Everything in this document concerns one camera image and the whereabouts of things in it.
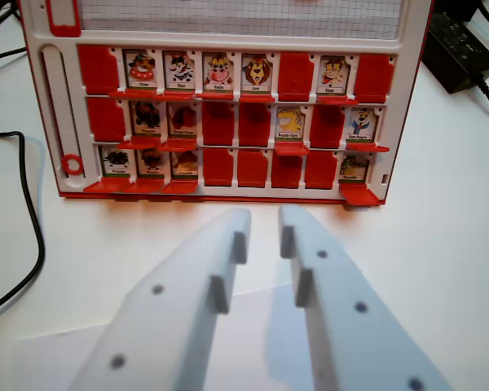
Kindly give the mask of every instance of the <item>character card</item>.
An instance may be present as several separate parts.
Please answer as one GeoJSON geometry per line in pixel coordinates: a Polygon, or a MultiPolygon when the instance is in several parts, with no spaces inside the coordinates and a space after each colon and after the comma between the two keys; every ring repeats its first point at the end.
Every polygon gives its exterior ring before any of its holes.
{"type": "Polygon", "coordinates": [[[197,155],[193,151],[171,152],[172,178],[197,178],[197,155]]]}
{"type": "Polygon", "coordinates": [[[134,136],[161,136],[161,117],[157,102],[129,102],[134,136]]]}
{"type": "Polygon", "coordinates": [[[234,89],[234,65],[226,53],[203,53],[204,90],[229,92],[234,89]]]}
{"type": "Polygon", "coordinates": [[[267,93],[271,91],[272,64],[266,55],[243,55],[241,90],[267,93]]]}
{"type": "Polygon", "coordinates": [[[170,137],[195,138],[197,123],[196,110],[188,103],[167,103],[170,137]]]}
{"type": "Polygon", "coordinates": [[[372,108],[352,108],[350,127],[346,134],[348,143],[371,143],[375,138],[378,116],[372,108]]]}
{"type": "Polygon", "coordinates": [[[167,90],[193,91],[195,86],[194,61],[186,51],[164,51],[165,88],[167,90]]]}
{"type": "Polygon", "coordinates": [[[339,182],[366,182],[369,159],[363,154],[345,154],[339,172],[339,182]]]}
{"type": "Polygon", "coordinates": [[[322,56],[319,63],[317,94],[345,94],[349,75],[350,65],[344,57],[322,56]]]}
{"type": "Polygon", "coordinates": [[[150,57],[146,50],[123,50],[127,87],[129,88],[157,88],[154,68],[156,61],[150,57]]]}
{"type": "Polygon", "coordinates": [[[101,170],[104,177],[129,177],[129,155],[113,147],[99,147],[101,170]]]}
{"type": "Polygon", "coordinates": [[[305,115],[299,106],[281,106],[277,108],[275,122],[275,140],[301,141],[304,132],[305,115]]]}
{"type": "Polygon", "coordinates": [[[164,178],[163,155],[157,149],[136,151],[138,161],[138,176],[143,178],[164,178]]]}

